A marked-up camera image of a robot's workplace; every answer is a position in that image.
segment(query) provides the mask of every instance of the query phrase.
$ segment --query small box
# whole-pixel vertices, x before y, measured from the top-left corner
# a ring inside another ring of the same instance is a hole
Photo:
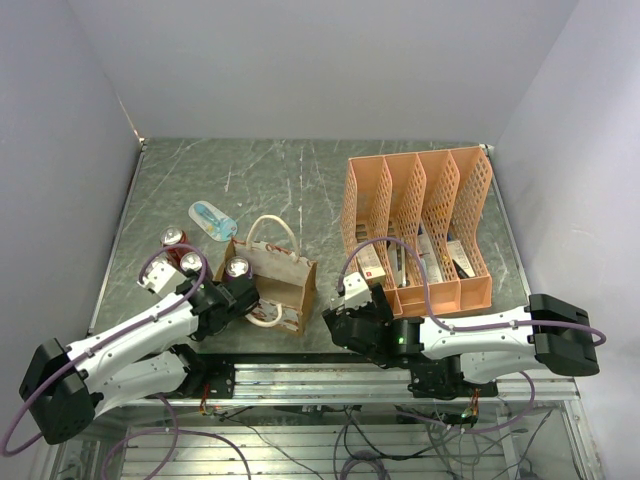
[[[356,254],[360,272],[369,285],[384,283],[386,274],[373,245],[367,245]]]
[[[425,232],[424,226],[421,225],[422,232]],[[427,233],[421,233],[418,235],[418,245],[420,245],[420,260],[424,265],[424,269],[427,271],[427,282],[442,283],[444,278],[442,277],[442,270],[438,264],[438,257],[433,249],[433,244]]]
[[[447,250],[449,250],[449,255],[451,255],[451,259],[460,265],[460,268],[464,270],[469,278],[475,277],[476,273],[473,271],[473,267],[471,266],[471,262],[469,262],[469,258],[462,248],[462,243],[460,240],[450,240],[447,242]]]

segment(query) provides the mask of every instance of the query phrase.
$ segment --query marble table surface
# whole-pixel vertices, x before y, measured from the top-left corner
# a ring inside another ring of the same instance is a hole
[[[206,200],[238,222],[238,236],[243,239],[258,216],[282,217],[298,236],[303,254],[318,261],[318,292],[307,331],[300,338],[238,320],[219,336],[197,344],[187,342],[202,353],[342,352],[331,343],[320,312],[329,306],[345,260],[339,226],[347,159],[467,145],[389,140],[145,140],[90,332],[103,332],[155,303],[152,295],[136,285],[136,278],[144,260],[159,248],[160,233],[167,226],[183,228],[212,268],[217,268],[226,243],[210,239],[187,213],[192,203]],[[265,225],[258,239],[287,245],[277,225]],[[493,305],[487,313],[526,304],[506,219],[493,186],[478,229],[478,246],[494,279]]]

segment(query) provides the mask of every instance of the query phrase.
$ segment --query white rope handle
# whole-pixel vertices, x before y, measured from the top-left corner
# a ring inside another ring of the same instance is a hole
[[[293,244],[293,251],[296,255],[296,262],[300,260],[300,245],[298,245],[298,241],[296,240],[296,236],[293,234],[293,230],[291,230],[289,225],[287,225],[284,220],[276,215],[262,215],[255,222],[253,222],[253,225],[251,225],[251,229],[249,230],[249,235],[247,235],[247,247],[252,248],[255,241],[254,237],[258,232],[258,225],[260,225],[260,223],[265,220],[274,220],[275,222],[278,222],[282,228],[284,228],[285,232],[287,232],[287,235],[289,235],[289,240]]]
[[[262,328],[275,327],[280,323],[280,320],[282,320],[282,304],[279,303],[276,306],[276,308],[278,309],[278,316],[276,317],[275,320],[271,320],[270,322],[265,322],[264,320],[258,320],[256,317],[254,317],[250,313],[247,313],[245,315],[245,318],[249,320],[251,323],[253,323],[256,327],[262,327]]]

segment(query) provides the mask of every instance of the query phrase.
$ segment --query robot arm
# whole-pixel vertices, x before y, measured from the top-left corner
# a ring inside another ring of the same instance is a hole
[[[595,375],[599,367],[591,335],[568,328],[520,326],[524,320],[554,320],[589,326],[587,312],[548,295],[531,295],[530,305],[475,317],[394,319],[382,287],[369,288],[359,273],[345,278],[340,304],[323,312],[333,342],[382,368],[405,368],[415,396],[444,400],[522,370],[548,369],[567,376]],[[460,327],[509,323],[508,328],[460,331]]]
[[[57,444],[74,437],[97,416],[130,400],[159,392],[188,396],[212,376],[233,375],[230,367],[221,372],[219,366],[204,365],[188,345],[179,342],[185,337],[200,341],[218,334],[230,321],[253,310],[259,300],[253,282],[238,277],[223,285],[205,279],[187,301],[157,317],[158,312],[183,299],[197,281],[196,276],[185,278],[167,264],[157,268],[162,269],[162,274],[152,269],[143,286],[154,293],[166,293],[167,285],[173,285],[174,292],[156,305],[110,330],[64,348],[52,339],[36,349],[20,386],[25,401],[54,372],[77,361],[82,354],[89,354],[58,378],[30,408],[47,443]],[[150,317],[156,317],[155,321],[132,329]],[[131,331],[96,348],[105,338],[128,329]],[[226,386],[224,389],[221,396],[230,396]]]

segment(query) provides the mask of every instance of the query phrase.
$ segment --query wire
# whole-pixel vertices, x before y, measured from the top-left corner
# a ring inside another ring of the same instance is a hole
[[[252,324],[254,324],[256,327],[262,327],[262,328],[275,327],[276,325],[279,325],[280,323],[282,323],[282,304],[279,303],[276,306],[276,309],[277,309],[278,315],[276,316],[275,320],[270,320],[268,322],[265,322],[264,320],[258,320],[256,317],[254,317],[250,313],[247,313],[245,315],[245,318],[249,320]]]
[[[446,330],[448,332],[451,332],[454,330],[456,332],[480,332],[480,331],[495,330],[500,328],[518,328],[519,326],[559,327],[559,328],[569,328],[573,330],[579,330],[581,332],[589,333],[591,335],[597,335],[599,339],[593,343],[594,346],[596,347],[604,344],[607,341],[607,337],[605,336],[605,334],[593,327],[581,325],[579,323],[560,322],[555,320],[513,320],[512,322],[475,325],[472,327],[460,327],[457,325],[456,326],[447,325],[442,321],[440,321],[440,319],[438,319],[438,317],[435,316],[431,308],[431,302],[429,301],[429,283],[427,282],[427,272],[425,271],[424,265],[422,265],[422,262],[420,261],[420,257],[411,246],[409,246],[402,240],[399,240],[394,237],[376,237],[359,244],[355,248],[355,250],[351,252],[349,257],[347,258],[347,261],[342,266],[342,270],[340,271],[340,276],[338,277],[339,292],[342,292],[344,290],[344,284],[343,284],[344,276],[353,258],[364,247],[366,247],[367,245],[371,245],[372,243],[375,243],[375,242],[397,243],[398,245],[403,247],[407,252],[409,252],[409,254],[413,257],[413,260],[415,261],[418,267],[418,271],[420,272],[420,277],[422,278],[422,287],[424,290],[424,303],[425,303],[425,307],[427,308],[427,314],[429,315],[429,318],[431,319],[431,321],[433,321],[433,323],[435,323],[439,328],[443,330]]]
[[[251,410],[253,408],[253,406],[251,407],[245,407],[242,410],[237,411],[236,413],[234,413],[233,415],[227,415],[227,412],[225,413],[220,413],[220,414],[216,414],[216,416],[218,418],[220,418],[221,422],[224,422],[225,420],[231,420],[233,417],[237,417],[238,415],[240,415],[241,413],[246,412],[247,410]]]
[[[102,469],[100,471],[102,480],[107,480],[107,467],[111,463],[111,460],[116,455],[116,453],[118,453],[118,451],[122,449],[127,444],[127,442],[129,442],[129,440],[133,440],[134,438],[142,437],[144,435],[157,435],[160,433],[166,434],[166,433],[170,433],[171,431],[173,431],[173,438],[172,438],[171,447],[169,448],[169,451],[165,455],[162,462],[160,462],[160,464],[158,464],[158,466],[153,470],[153,472],[151,472],[148,476],[146,476],[144,480],[150,480],[151,478],[153,478],[167,463],[169,463],[169,460],[171,460],[171,458],[173,457],[173,452],[175,451],[179,435],[196,435],[200,437],[215,438],[216,440],[220,440],[221,442],[226,443],[231,448],[233,448],[236,451],[236,453],[240,456],[240,459],[244,464],[244,468],[247,471],[247,478],[251,480],[251,470],[249,469],[249,463],[247,462],[247,459],[242,454],[242,451],[237,447],[237,445],[235,445],[231,440],[228,440],[215,433],[197,432],[195,430],[185,430],[185,429],[179,428],[178,418],[171,404],[162,395],[156,395],[156,397],[160,399],[160,401],[164,404],[166,409],[169,411],[169,415],[171,415],[171,420],[173,424],[172,428],[165,428],[165,427],[148,428],[124,437],[122,440],[116,443],[111,450],[109,450],[109,453],[107,453],[107,456],[104,462],[102,463]]]
[[[342,466],[342,471],[340,472],[339,480],[346,480],[351,473],[351,470],[361,463],[366,463],[367,465],[373,467],[375,473],[378,475],[378,480],[391,480],[391,475],[387,471],[382,463],[380,458],[376,457],[374,454],[367,450],[361,450],[355,453],[355,456],[348,458],[344,465]]]
[[[510,469],[516,467],[519,468],[520,464],[524,461],[524,459],[527,456],[527,453],[529,452],[529,448],[531,448],[531,445],[533,444],[533,441],[536,439],[536,435],[538,435],[538,432],[540,431],[540,429],[542,428],[542,426],[547,423],[547,420],[549,419],[549,417],[551,416],[551,414],[554,412],[554,410],[549,410],[547,412],[547,414],[542,418],[542,420],[540,421],[540,424],[538,425],[538,427],[534,430],[533,435],[531,435],[531,438],[529,439],[529,442],[527,443],[527,446],[524,449],[524,452],[522,453],[522,458],[520,458],[520,460],[517,463],[514,463],[513,465],[509,465],[507,468],[505,468],[504,470],[502,470],[499,474],[497,474],[495,477],[493,477],[491,480],[496,480],[496,478],[498,478],[500,475],[502,475],[503,473],[508,472]]]
[[[349,450],[349,447],[347,445],[347,434],[349,433],[349,425],[353,424],[354,427],[356,427],[356,430],[358,430],[358,432],[360,433],[360,436],[363,438],[363,440],[367,443],[367,445],[369,445],[369,447],[378,454],[378,458],[382,459],[386,459],[386,460],[394,460],[397,462],[401,462],[404,460],[411,460],[414,458],[426,458],[427,455],[421,455],[425,452],[428,452],[430,450],[433,450],[432,446],[428,446],[426,448],[423,448],[422,450],[418,450],[415,453],[412,453],[411,455],[389,455],[386,454],[382,451],[380,451],[373,443],[371,443],[371,441],[367,438],[367,436],[364,434],[364,432],[362,431],[362,429],[360,428],[360,426],[358,425],[358,422],[355,420],[355,418],[353,418],[353,416],[350,413],[347,413],[347,417],[350,419],[350,422],[348,422],[345,426],[345,432],[344,435],[342,437],[343,439],[343,443],[344,443],[344,448],[347,451],[347,453],[349,454],[350,457],[352,458],[356,458],[354,454],[351,453],[351,451]]]
[[[240,413],[242,413],[244,410],[235,413],[232,416],[235,415],[239,415]],[[278,445],[269,442],[268,440],[266,440],[262,435],[260,435],[260,432],[258,430],[256,430],[255,428],[253,428],[251,425],[247,425],[246,423],[241,422],[240,420],[231,420],[231,417],[225,417],[225,420],[229,420],[230,422],[234,422],[234,423],[239,423],[240,425],[242,425],[243,427],[247,427],[251,430],[253,430],[253,432],[258,436],[258,438],[260,438],[260,440],[262,440],[264,443],[266,443],[267,445],[269,445],[272,448],[275,448],[276,450],[278,450],[282,455],[284,455],[285,457],[287,457],[290,461],[292,461],[293,463],[295,463],[296,465],[301,466],[302,468],[304,468],[305,470],[313,473],[316,477],[318,477],[320,480],[325,480],[322,475],[320,475],[319,472],[317,472],[316,470],[314,470],[311,467],[306,466],[304,463],[299,462],[298,460],[296,460],[295,458],[293,458],[291,455],[289,455],[287,452],[285,452],[282,448],[280,448]]]
[[[9,423],[9,426],[7,427],[7,430],[5,431],[4,435],[2,436],[2,440],[0,440],[0,449],[2,450],[2,456],[3,457],[13,457],[15,455],[18,455],[19,453],[22,453],[27,448],[29,448],[31,445],[33,445],[35,442],[37,442],[40,438],[42,438],[43,434],[42,434],[42,432],[40,432],[40,433],[34,435],[32,438],[27,440],[25,443],[23,443],[19,447],[15,448],[14,450],[9,450],[9,441],[11,440],[11,437],[12,437],[13,433],[15,432],[16,428],[18,427],[18,425],[19,425],[20,421],[22,420],[22,418],[29,411],[29,409],[33,406],[33,404],[38,399],[38,397],[40,397],[40,395],[42,395],[42,393],[45,390],[47,390],[51,385],[53,385],[53,383],[56,380],[58,380],[65,373],[67,373],[69,370],[74,368],[76,365],[78,365],[79,363],[83,362],[84,360],[86,360],[87,358],[92,356],[95,352],[100,350],[102,347],[104,347],[106,345],[109,345],[110,343],[112,343],[112,342],[116,341],[117,339],[129,334],[130,332],[132,332],[132,331],[134,331],[134,330],[136,330],[136,329],[138,329],[138,328],[140,328],[140,327],[142,327],[142,326],[144,326],[144,325],[146,325],[148,323],[151,323],[151,322],[157,320],[158,318],[160,318],[160,317],[172,312],[173,310],[178,308],[180,305],[182,305],[184,302],[186,302],[196,292],[196,290],[200,287],[200,285],[204,281],[204,278],[205,278],[205,275],[206,275],[207,259],[199,249],[197,249],[193,245],[188,245],[186,243],[178,243],[176,245],[170,245],[170,246],[167,246],[167,247],[163,247],[160,250],[158,250],[156,253],[154,253],[153,256],[151,256],[144,263],[144,265],[142,266],[142,269],[140,270],[140,273],[138,275],[138,280],[142,281],[143,276],[144,276],[144,274],[145,274],[145,272],[147,270],[147,267],[151,264],[151,262],[153,260],[156,259],[156,257],[158,257],[162,253],[164,253],[164,252],[166,252],[166,251],[168,251],[170,249],[173,249],[173,248],[181,248],[181,249],[186,249],[186,250],[190,250],[192,252],[195,252],[200,257],[200,260],[202,260],[203,268],[201,269],[200,275],[198,276],[198,279],[193,284],[191,289],[184,296],[182,296],[180,299],[178,299],[178,301],[176,301],[172,305],[169,305],[164,310],[161,310],[160,312],[156,313],[155,316],[149,316],[147,318],[139,320],[139,321],[129,325],[128,327],[125,327],[122,330],[119,330],[119,331],[115,332],[113,335],[100,340],[92,348],[87,349],[85,352],[81,353],[76,358],[74,358],[73,360],[71,360],[68,363],[66,363],[63,367],[61,367],[59,370],[54,372],[49,378],[47,378],[44,382],[42,382],[42,385],[40,385],[38,388],[36,388],[34,390],[34,392],[29,396],[29,398],[27,398],[27,400],[25,400],[25,402],[20,406],[20,409],[18,410],[16,415],[13,417],[13,419]]]

